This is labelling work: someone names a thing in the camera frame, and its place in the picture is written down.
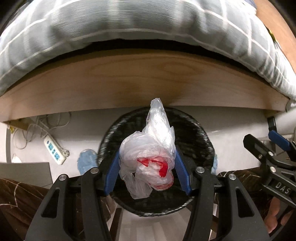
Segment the clamp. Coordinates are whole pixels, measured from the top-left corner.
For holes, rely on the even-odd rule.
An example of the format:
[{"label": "clamp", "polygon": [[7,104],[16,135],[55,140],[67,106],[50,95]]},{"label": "clamp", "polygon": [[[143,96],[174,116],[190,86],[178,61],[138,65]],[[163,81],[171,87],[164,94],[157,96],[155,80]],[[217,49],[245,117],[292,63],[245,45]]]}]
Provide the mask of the clamp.
[{"label": "clamp", "polygon": [[269,139],[277,144],[283,151],[287,152],[291,161],[296,161],[296,143],[294,141],[289,141],[272,130],[268,133]]},{"label": "clamp", "polygon": [[[60,175],[38,208],[25,241],[78,241],[74,208],[76,193],[81,193],[86,241],[111,241],[98,196],[106,196],[113,190],[119,169],[119,152],[116,150],[111,159],[104,159],[99,168],[91,168],[82,176]],[[208,241],[215,193],[219,195],[216,240],[270,240],[258,209],[235,175],[214,176],[209,170],[196,166],[193,159],[184,157],[178,147],[175,169],[182,190],[188,196],[195,196],[183,241]]]},{"label": "clamp", "polygon": [[251,134],[244,137],[243,143],[245,148],[261,162],[263,190],[290,207],[296,208],[296,162],[293,161],[296,153],[295,144],[283,140],[275,131],[271,131],[269,136],[273,140],[278,140],[276,144],[287,151],[290,160],[277,160],[276,154]]}]

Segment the plastic bag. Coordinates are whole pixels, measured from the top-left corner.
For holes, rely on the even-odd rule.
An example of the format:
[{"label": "plastic bag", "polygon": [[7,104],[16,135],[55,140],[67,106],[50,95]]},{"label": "plastic bag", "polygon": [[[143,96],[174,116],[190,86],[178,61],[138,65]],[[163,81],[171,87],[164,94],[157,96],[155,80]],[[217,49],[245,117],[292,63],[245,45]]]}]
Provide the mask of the plastic bag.
[{"label": "plastic bag", "polygon": [[125,138],[119,149],[119,174],[134,199],[149,197],[152,188],[162,191],[174,183],[174,128],[170,127],[159,98],[152,100],[150,106],[143,131]]}]

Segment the human hand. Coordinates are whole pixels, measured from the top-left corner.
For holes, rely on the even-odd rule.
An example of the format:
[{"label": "human hand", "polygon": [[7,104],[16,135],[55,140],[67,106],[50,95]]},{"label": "human hand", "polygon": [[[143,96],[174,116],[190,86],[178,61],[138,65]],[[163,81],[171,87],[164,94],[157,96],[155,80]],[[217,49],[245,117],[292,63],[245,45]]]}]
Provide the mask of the human hand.
[{"label": "human hand", "polygon": [[[270,234],[278,225],[278,221],[276,219],[276,215],[279,213],[281,201],[274,197],[271,200],[270,207],[266,218],[264,219],[265,226]],[[281,225],[285,225],[289,218],[291,217],[293,210],[288,212],[281,219]]]}]

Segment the floor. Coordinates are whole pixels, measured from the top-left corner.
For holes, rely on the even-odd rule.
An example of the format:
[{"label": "floor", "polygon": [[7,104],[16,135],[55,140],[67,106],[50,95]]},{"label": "floor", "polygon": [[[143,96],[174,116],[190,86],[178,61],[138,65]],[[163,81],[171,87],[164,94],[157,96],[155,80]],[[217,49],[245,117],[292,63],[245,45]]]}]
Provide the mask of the floor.
[{"label": "floor", "polygon": [[[52,179],[62,173],[70,177],[79,175],[77,159],[84,149],[98,150],[100,141],[110,125],[122,114],[134,108],[87,110],[72,112],[71,122],[51,132],[60,145],[70,151],[63,165],[55,163],[47,152],[43,140],[36,135],[24,150],[11,143],[11,156],[22,162],[49,162]],[[255,137],[268,134],[266,118],[262,110],[228,107],[177,107],[197,119],[207,132],[218,155],[217,173],[234,169],[246,169],[259,165],[258,160],[243,147],[243,138],[251,133]],[[61,121],[67,122],[67,114]],[[22,144],[21,132],[14,141]],[[177,213],[155,218],[141,218],[127,211],[123,213],[120,240],[182,240],[190,212],[183,209]]]}]

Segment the wooden bed frame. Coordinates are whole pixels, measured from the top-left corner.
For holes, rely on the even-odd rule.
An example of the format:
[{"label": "wooden bed frame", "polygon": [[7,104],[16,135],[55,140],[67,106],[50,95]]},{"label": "wooden bed frame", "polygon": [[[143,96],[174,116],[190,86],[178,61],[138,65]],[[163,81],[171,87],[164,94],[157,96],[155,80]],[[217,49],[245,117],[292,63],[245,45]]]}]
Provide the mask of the wooden bed frame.
[{"label": "wooden bed frame", "polygon": [[[268,0],[258,17],[296,69],[296,39]],[[110,50],[64,59],[27,74],[0,97],[0,121],[57,112],[164,105],[284,111],[288,98],[255,73],[207,57],[161,50]]]}]

